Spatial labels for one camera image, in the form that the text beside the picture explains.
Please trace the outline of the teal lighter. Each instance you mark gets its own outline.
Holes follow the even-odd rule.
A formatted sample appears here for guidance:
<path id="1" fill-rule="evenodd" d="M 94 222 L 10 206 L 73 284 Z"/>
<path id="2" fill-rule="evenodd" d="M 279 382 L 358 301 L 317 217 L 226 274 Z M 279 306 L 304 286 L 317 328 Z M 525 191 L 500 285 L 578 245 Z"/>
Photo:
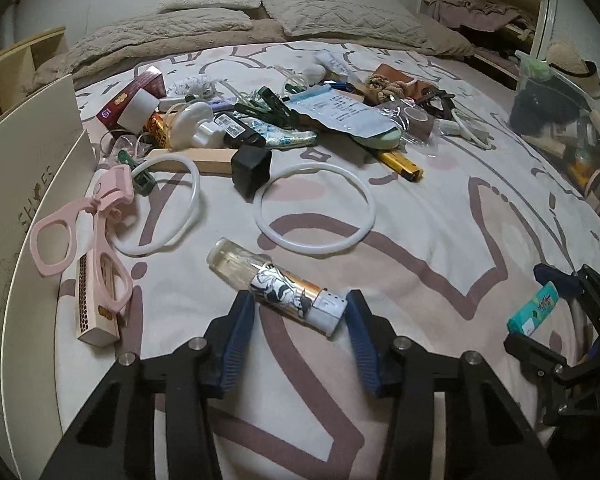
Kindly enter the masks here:
<path id="1" fill-rule="evenodd" d="M 521 334 L 530 337 L 535 330 L 553 312 L 559 299 L 558 290 L 552 282 L 542 288 L 514 315 L 507 323 L 510 334 Z"/>

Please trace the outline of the clear glass lighter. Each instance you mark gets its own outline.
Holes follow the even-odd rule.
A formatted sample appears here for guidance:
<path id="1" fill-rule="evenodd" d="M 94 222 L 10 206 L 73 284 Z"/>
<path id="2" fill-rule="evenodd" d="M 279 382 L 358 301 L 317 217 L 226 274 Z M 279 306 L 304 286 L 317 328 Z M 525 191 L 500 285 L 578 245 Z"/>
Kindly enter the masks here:
<path id="1" fill-rule="evenodd" d="M 236 290 L 249 290 L 257 302 L 331 337 L 347 301 L 250 250 L 221 238 L 207 256 L 209 268 Z"/>

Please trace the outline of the beige harmonica box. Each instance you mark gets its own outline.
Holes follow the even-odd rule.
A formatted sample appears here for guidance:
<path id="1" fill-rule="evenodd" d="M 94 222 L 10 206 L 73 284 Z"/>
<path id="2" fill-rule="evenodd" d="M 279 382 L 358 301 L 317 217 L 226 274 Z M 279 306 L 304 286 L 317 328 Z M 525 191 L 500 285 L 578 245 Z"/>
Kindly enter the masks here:
<path id="1" fill-rule="evenodd" d="M 120 339 L 114 314 L 98 301 L 95 290 L 93 252 L 89 250 L 76 262 L 76 338 L 84 344 L 104 348 Z"/>

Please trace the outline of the clear storage bin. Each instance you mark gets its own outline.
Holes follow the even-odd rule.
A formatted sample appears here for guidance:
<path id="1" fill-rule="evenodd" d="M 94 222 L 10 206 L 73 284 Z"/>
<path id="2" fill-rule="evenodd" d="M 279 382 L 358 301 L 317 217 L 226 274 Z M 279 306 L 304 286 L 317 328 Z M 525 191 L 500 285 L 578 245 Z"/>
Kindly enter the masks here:
<path id="1" fill-rule="evenodd" d="M 548 58 L 518 51 L 509 127 L 539 150 L 600 214 L 600 76 L 597 65 L 558 42 Z"/>

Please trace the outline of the yellow utility knife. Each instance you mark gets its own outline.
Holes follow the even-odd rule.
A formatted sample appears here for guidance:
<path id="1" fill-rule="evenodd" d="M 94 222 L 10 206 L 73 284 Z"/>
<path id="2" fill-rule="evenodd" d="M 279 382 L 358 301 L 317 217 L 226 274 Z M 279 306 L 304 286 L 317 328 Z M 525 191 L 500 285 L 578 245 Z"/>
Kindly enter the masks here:
<path id="1" fill-rule="evenodd" d="M 375 156 L 399 176 L 410 182 L 418 182 L 424 170 L 398 151 L 377 151 Z"/>

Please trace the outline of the dark brown hair claw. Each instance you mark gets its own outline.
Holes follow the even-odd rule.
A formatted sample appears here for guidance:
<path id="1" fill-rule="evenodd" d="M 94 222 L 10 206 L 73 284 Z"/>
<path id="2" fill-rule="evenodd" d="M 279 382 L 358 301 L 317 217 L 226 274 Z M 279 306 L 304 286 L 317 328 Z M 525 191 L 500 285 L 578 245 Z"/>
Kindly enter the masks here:
<path id="1" fill-rule="evenodd" d="M 454 94 L 445 90 L 436 87 L 426 87 L 422 89 L 422 93 L 416 100 L 416 104 L 433 118 L 453 120 L 454 98 Z"/>

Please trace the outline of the green round compact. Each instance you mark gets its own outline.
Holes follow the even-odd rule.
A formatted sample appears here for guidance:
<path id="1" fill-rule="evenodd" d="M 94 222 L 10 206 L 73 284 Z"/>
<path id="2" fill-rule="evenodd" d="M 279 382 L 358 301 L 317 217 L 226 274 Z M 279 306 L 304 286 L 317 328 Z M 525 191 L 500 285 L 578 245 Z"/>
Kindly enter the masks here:
<path id="1" fill-rule="evenodd" d="M 392 128 L 378 136 L 370 138 L 361 138 L 360 136 L 352 136 L 352 140 L 363 148 L 370 148 L 376 151 L 391 151 L 395 150 L 401 141 L 402 132 L 398 128 Z"/>

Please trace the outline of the white shoe box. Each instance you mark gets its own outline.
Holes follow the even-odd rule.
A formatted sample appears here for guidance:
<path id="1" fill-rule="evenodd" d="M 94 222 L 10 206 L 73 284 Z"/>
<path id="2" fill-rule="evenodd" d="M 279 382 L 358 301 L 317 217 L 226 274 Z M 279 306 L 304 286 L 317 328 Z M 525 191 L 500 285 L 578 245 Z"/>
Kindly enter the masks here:
<path id="1" fill-rule="evenodd" d="M 0 367 L 7 296 L 38 207 L 70 148 L 83 133 L 74 82 L 63 76 L 0 118 Z M 0 460 L 16 464 L 4 422 L 0 371 Z"/>

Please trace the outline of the white tape roll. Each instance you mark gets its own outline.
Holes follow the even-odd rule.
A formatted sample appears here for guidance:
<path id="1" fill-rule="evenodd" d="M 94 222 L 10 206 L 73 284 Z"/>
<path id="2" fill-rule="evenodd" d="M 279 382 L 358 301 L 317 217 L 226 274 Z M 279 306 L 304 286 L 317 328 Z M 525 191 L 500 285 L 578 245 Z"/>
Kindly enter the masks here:
<path id="1" fill-rule="evenodd" d="M 122 110 L 117 124 L 130 133 L 140 133 L 155 113 L 159 99 L 144 89 L 138 90 Z"/>

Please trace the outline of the white tube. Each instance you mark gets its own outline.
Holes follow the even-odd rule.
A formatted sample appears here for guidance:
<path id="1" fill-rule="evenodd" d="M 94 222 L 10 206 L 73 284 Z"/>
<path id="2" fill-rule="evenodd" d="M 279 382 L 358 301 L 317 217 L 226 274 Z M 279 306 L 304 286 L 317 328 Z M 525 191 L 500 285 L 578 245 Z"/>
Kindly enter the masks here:
<path id="1" fill-rule="evenodd" d="M 361 81 L 353 68 L 341 61 L 340 58 L 337 58 L 336 55 L 329 50 L 317 51 L 314 54 L 314 58 L 318 64 L 324 67 L 325 70 L 337 76 L 341 80 L 347 82 Z"/>

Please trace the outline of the blue patterned packet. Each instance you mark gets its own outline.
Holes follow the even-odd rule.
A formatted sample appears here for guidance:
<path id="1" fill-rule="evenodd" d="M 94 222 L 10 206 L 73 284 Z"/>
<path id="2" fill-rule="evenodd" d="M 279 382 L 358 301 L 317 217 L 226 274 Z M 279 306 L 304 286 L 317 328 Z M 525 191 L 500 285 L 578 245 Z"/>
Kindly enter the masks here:
<path id="1" fill-rule="evenodd" d="M 284 129 L 252 117 L 244 117 L 242 121 L 263 136 L 265 146 L 272 150 L 309 148 L 317 144 L 317 134 L 310 130 Z"/>

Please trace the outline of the green clothespin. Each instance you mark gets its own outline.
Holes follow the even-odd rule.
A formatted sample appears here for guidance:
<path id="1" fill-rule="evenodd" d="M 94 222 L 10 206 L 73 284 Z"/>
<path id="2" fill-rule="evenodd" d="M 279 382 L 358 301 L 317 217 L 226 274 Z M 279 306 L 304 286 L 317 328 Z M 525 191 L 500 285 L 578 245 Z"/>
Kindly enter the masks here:
<path id="1" fill-rule="evenodd" d="M 278 128 L 295 129 L 301 124 L 299 114 L 268 87 L 261 87 L 249 98 L 238 100 L 234 109 L 240 114 L 257 118 Z"/>

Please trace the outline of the red box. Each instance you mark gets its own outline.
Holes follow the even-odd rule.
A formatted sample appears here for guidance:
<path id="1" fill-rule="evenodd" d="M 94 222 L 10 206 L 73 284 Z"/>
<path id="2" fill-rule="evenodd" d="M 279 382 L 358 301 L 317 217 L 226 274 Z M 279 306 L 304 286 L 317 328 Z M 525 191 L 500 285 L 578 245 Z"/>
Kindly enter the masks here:
<path id="1" fill-rule="evenodd" d="M 166 96 L 166 86 L 164 85 L 162 71 L 156 66 L 149 66 L 143 73 L 135 76 L 98 112 L 96 115 L 98 120 L 109 130 L 122 128 L 117 124 L 117 120 L 126 104 L 140 89 L 148 91 L 159 101 L 164 98 Z"/>

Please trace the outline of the wooden shelf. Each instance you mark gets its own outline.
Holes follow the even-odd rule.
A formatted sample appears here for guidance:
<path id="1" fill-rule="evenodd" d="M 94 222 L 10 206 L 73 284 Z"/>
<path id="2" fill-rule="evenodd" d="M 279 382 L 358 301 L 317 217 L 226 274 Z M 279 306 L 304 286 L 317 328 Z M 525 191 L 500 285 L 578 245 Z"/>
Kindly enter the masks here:
<path id="1" fill-rule="evenodd" d="M 52 28 L 0 51 L 0 117 L 24 100 L 37 69 L 67 50 L 65 31 Z"/>

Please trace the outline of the beige blanket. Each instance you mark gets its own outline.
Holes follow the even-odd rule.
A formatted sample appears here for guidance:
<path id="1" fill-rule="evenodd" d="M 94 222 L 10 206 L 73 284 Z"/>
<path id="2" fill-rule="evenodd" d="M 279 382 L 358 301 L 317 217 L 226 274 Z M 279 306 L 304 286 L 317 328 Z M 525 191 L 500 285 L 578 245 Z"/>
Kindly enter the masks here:
<path id="1" fill-rule="evenodd" d="M 286 40 L 323 38 L 328 42 L 351 40 L 374 48 L 412 49 L 438 58 L 464 58 L 475 53 L 474 46 L 459 32 L 424 14 L 414 15 L 427 34 L 421 47 L 391 41 L 356 37 L 301 37 L 285 34 L 271 17 L 250 18 L 246 12 L 222 8 L 190 9 L 130 18 L 104 26 L 80 39 L 69 51 L 43 63 L 26 85 L 31 94 L 58 78 L 71 75 L 76 80 L 99 73 L 126 70 L 133 60 L 162 58 L 169 54 L 208 48 L 266 44 Z"/>

